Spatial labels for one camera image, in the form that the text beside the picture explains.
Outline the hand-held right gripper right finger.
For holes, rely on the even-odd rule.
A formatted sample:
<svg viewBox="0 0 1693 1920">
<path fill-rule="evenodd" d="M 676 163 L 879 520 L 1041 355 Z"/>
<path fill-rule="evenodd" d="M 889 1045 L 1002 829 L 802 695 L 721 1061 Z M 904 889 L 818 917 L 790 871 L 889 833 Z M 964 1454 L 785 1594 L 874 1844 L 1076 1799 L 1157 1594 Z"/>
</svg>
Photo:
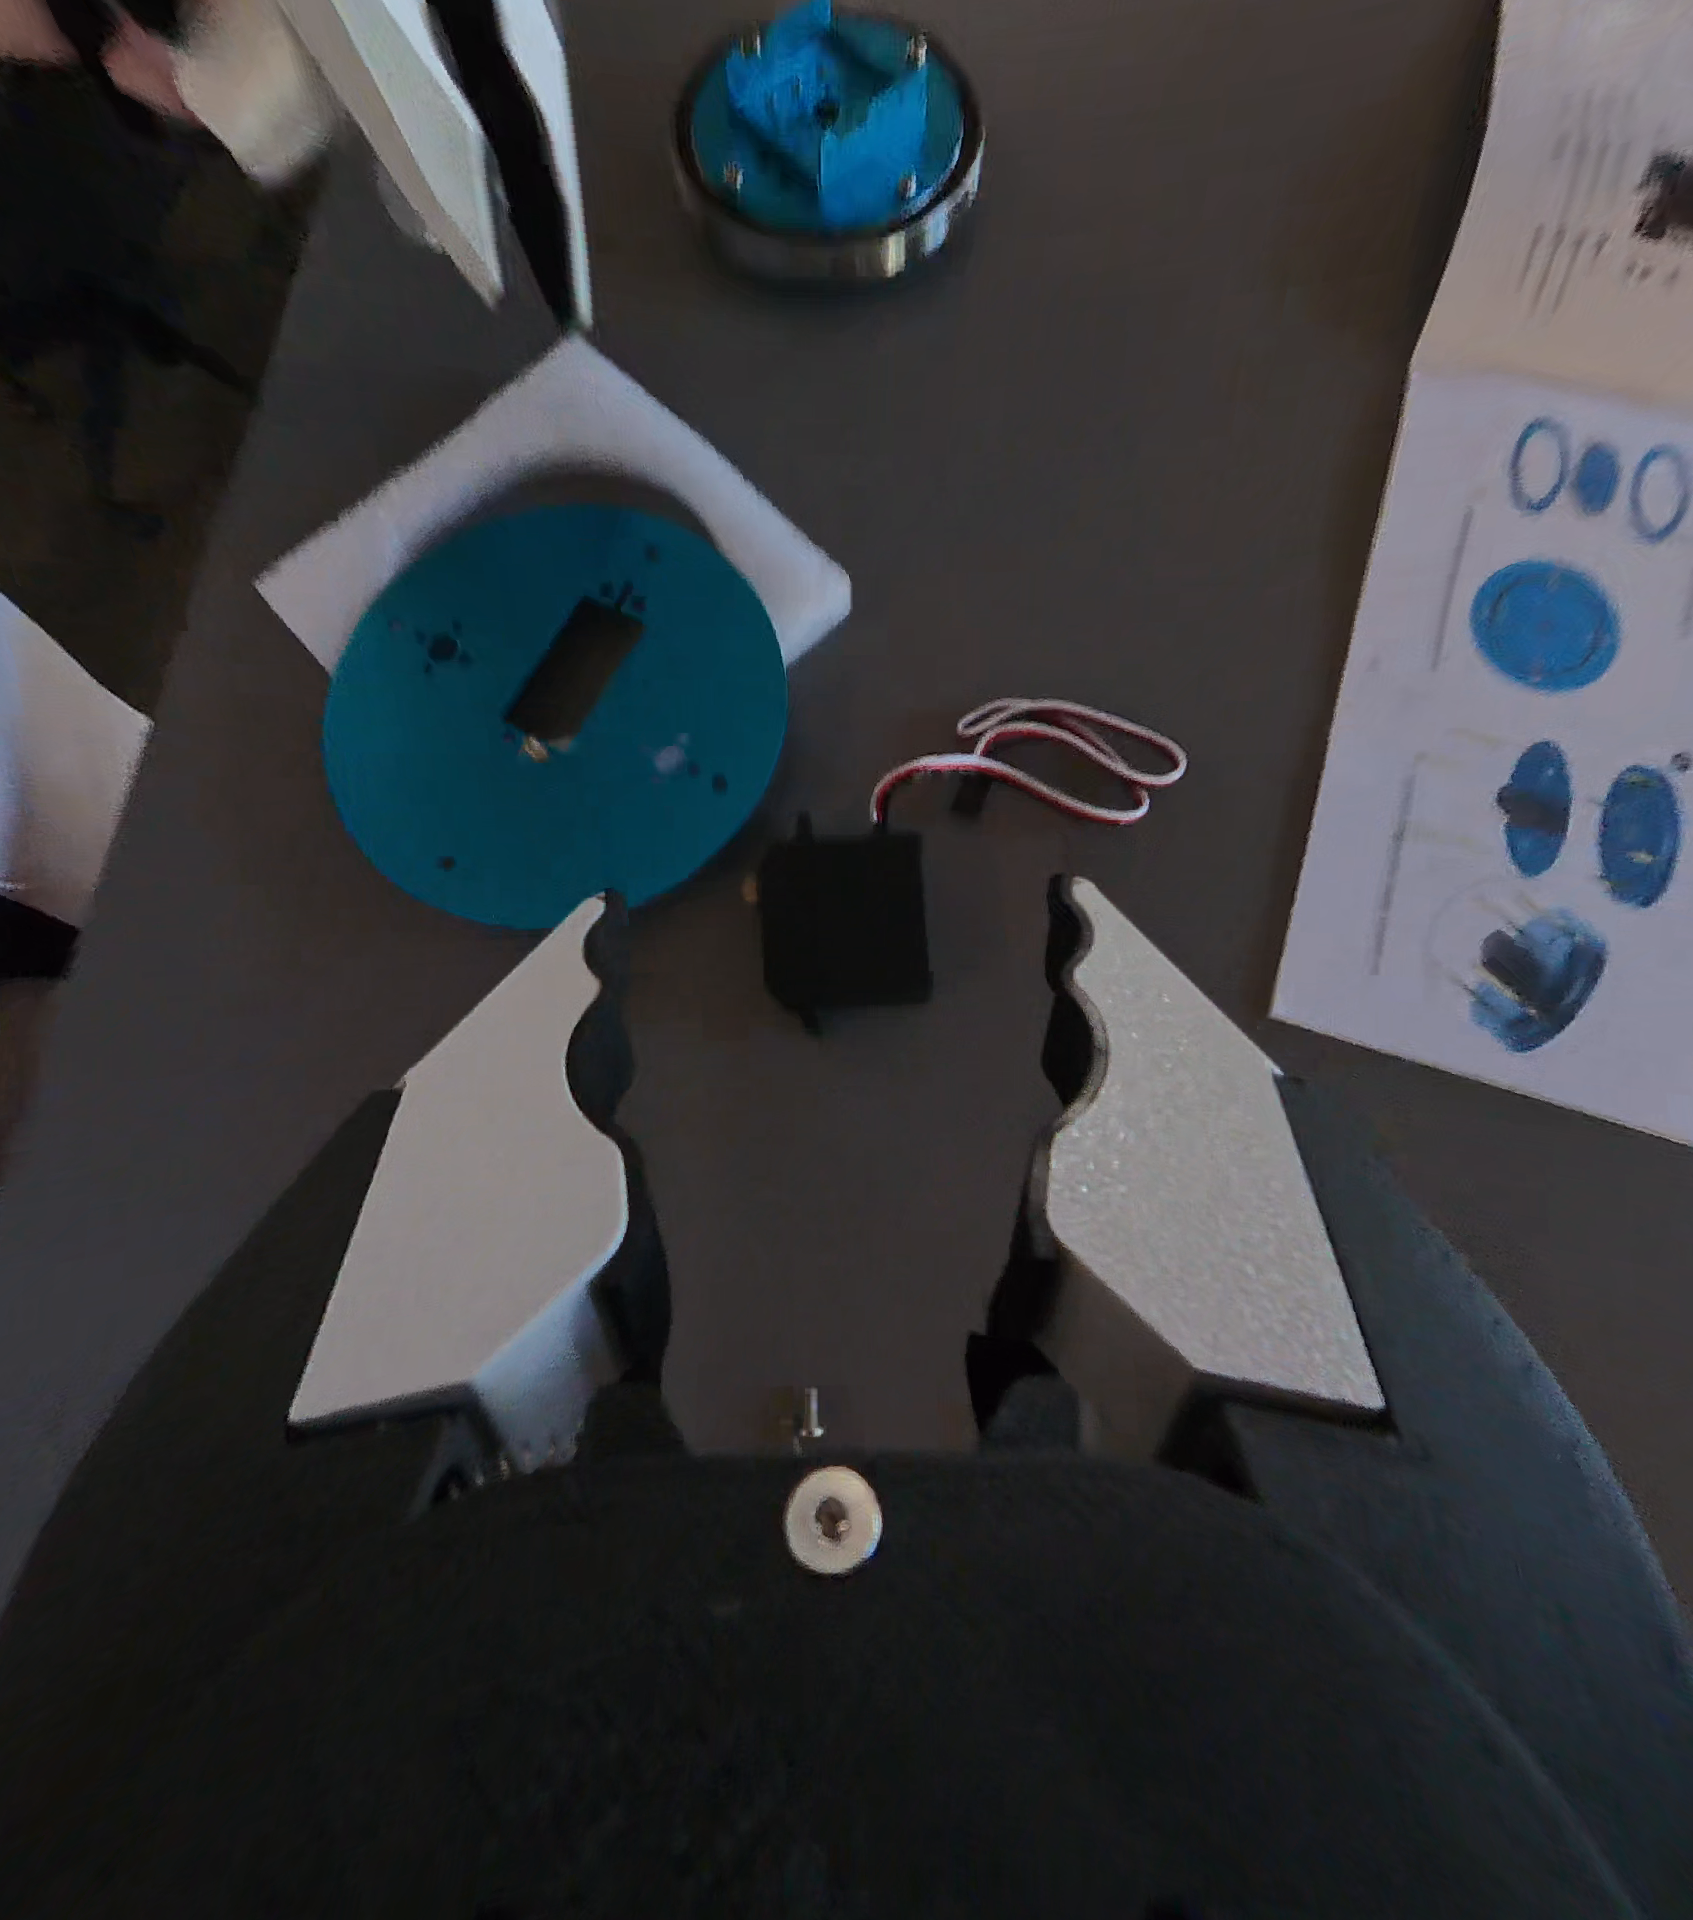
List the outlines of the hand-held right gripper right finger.
<svg viewBox="0 0 1693 1920">
<path fill-rule="evenodd" d="M 968 1336 L 982 1434 L 1167 1459 L 1213 1404 L 1353 1429 L 1386 1393 L 1281 1069 L 1083 877 L 1049 886 L 1056 1117 Z"/>
</svg>

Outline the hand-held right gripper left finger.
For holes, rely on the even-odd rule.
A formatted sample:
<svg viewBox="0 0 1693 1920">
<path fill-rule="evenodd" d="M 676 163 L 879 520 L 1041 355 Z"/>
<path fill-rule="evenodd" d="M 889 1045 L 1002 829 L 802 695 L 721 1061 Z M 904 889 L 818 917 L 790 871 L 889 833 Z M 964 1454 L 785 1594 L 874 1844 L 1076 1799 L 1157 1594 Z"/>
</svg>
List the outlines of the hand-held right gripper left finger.
<svg viewBox="0 0 1693 1920">
<path fill-rule="evenodd" d="M 574 906 L 407 1069 L 288 1403 L 293 1434 L 449 1419 L 528 1475 L 653 1385 L 666 1251 L 639 1150 L 617 895 Z"/>
</svg>

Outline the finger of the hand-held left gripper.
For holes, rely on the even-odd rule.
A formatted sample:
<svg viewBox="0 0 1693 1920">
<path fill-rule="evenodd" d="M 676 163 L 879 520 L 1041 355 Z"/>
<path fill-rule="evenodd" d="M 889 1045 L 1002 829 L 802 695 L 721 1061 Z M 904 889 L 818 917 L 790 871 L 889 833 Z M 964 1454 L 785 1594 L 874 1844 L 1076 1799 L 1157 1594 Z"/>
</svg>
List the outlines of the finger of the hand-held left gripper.
<svg viewBox="0 0 1693 1920">
<path fill-rule="evenodd" d="M 562 330 L 591 329 L 570 67 L 553 2 L 434 2 L 431 21 L 489 157 L 494 205 Z"/>
<path fill-rule="evenodd" d="M 381 175 L 478 300 L 504 295 L 485 138 L 426 2 L 281 2 Z"/>
</svg>

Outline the blue round metal plate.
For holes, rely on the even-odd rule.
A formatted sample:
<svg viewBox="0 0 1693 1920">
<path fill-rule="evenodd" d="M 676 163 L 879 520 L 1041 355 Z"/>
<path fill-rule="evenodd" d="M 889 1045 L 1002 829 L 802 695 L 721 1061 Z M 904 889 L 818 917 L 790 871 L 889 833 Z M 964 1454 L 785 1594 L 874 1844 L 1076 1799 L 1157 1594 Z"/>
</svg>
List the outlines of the blue round metal plate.
<svg viewBox="0 0 1693 1920">
<path fill-rule="evenodd" d="M 378 592 L 331 671 L 321 755 L 380 877 L 544 932 L 712 863 L 759 807 L 785 722 L 778 637 L 706 534 L 558 499 L 476 520 Z"/>
</svg>

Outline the black servo motor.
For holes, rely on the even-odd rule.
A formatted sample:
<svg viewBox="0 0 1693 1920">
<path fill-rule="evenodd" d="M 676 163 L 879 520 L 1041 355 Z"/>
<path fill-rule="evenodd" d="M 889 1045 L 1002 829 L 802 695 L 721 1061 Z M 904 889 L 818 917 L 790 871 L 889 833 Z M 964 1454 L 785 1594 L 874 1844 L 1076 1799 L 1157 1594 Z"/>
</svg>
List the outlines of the black servo motor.
<svg viewBox="0 0 1693 1920">
<path fill-rule="evenodd" d="M 802 812 L 762 852 L 753 906 L 763 991 L 807 1037 L 843 1014 L 932 999 L 920 833 L 823 834 Z"/>
</svg>

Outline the dark grey desk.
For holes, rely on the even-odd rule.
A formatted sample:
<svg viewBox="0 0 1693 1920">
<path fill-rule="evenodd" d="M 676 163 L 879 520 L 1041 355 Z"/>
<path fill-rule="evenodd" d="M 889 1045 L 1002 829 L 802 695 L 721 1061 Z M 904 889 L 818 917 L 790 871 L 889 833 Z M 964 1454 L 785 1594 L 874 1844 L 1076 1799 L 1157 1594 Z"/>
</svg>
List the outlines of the dark grey desk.
<svg viewBox="0 0 1693 1920">
<path fill-rule="evenodd" d="M 1049 882 L 1267 1043 L 1360 546 L 1485 81 L 1483 4 L 925 4 L 988 122 L 910 289 L 706 263 L 662 122 L 729 4 L 566 4 L 605 352 L 854 582 L 766 824 L 946 708 L 1183 731 L 1091 843 L 918 820 L 928 1007 L 802 1035 L 744 849 L 630 928 L 666 1398 L 420 1511 L 438 1419 L 286 1434 L 390 1082 L 523 943 L 402 900 L 252 577 L 537 348 L 339 160 L 0 1192 L 0 1916 L 1693 1916 L 1693 1633 L 1468 1252 L 1553 1239 L 1623 1358 L 1693 1321 L 1693 1158 L 1383 1069 L 1453 1249 L 1305 1047 L 1396 1406 L 1219 1401 L 1148 1463 L 971 1434 L 1055 1115 Z"/>
</svg>

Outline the person's left hand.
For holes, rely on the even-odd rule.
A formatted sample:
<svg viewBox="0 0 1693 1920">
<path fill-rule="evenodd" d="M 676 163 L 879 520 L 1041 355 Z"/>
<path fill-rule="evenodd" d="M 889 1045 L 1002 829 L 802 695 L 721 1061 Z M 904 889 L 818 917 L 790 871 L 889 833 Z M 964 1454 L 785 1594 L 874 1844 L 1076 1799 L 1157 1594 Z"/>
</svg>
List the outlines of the person's left hand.
<svg viewBox="0 0 1693 1920">
<path fill-rule="evenodd" d="M 186 107 L 176 61 L 173 44 L 121 12 L 113 12 L 97 42 L 97 71 L 113 92 L 161 125 L 199 133 L 203 122 Z"/>
</svg>

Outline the white foam sheet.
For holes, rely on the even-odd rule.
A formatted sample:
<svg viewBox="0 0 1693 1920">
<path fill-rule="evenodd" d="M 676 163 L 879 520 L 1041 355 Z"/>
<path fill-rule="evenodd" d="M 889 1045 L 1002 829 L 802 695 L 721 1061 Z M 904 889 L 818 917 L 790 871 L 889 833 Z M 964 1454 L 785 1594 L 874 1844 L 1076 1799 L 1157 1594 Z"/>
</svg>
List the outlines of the white foam sheet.
<svg viewBox="0 0 1693 1920">
<path fill-rule="evenodd" d="M 729 460 L 584 341 L 550 348 L 452 434 L 253 580 L 324 671 L 374 597 L 523 482 L 612 476 L 685 509 L 744 574 L 785 664 L 850 617 L 847 570 Z"/>
</svg>

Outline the silver round bearing base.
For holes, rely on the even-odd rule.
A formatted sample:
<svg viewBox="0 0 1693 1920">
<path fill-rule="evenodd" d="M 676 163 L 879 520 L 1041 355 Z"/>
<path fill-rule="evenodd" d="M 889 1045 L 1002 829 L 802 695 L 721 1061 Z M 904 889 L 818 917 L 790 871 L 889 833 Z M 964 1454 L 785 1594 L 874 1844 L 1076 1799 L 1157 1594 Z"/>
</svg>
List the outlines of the silver round bearing base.
<svg viewBox="0 0 1693 1920">
<path fill-rule="evenodd" d="M 741 276 L 778 284 L 894 282 L 944 253 L 977 205 L 986 128 L 966 71 L 939 37 L 915 21 L 834 7 L 843 14 L 867 14 L 912 33 L 915 50 L 926 56 L 930 122 L 925 179 L 906 208 L 883 227 L 818 230 L 807 196 L 791 187 L 775 160 L 763 157 L 762 147 L 737 133 L 724 107 L 721 58 L 771 17 L 744 25 L 694 67 L 674 103 L 667 130 L 679 205 L 707 250 Z"/>
</svg>

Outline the folded printed instruction sheet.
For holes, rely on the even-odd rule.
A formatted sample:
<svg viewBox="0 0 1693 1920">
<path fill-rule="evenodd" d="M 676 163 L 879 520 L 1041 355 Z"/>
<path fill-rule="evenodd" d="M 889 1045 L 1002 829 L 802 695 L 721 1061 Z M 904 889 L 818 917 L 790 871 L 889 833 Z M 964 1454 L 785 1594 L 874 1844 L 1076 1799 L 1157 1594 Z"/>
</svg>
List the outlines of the folded printed instruction sheet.
<svg viewBox="0 0 1693 1920">
<path fill-rule="evenodd" d="M 1693 4 L 1502 4 L 1277 1019 L 1693 1146 Z"/>
</svg>

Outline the blue metal bracket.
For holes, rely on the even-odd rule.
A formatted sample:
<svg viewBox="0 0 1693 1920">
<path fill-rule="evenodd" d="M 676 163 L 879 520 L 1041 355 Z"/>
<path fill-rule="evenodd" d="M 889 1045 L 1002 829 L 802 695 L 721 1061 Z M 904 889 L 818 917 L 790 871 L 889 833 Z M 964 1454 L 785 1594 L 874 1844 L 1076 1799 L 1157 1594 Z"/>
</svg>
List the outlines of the blue metal bracket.
<svg viewBox="0 0 1693 1920">
<path fill-rule="evenodd" d="M 732 46 L 719 87 L 737 133 L 807 196 L 818 230 L 880 229 L 918 192 L 930 82 L 910 31 L 795 4 Z"/>
</svg>

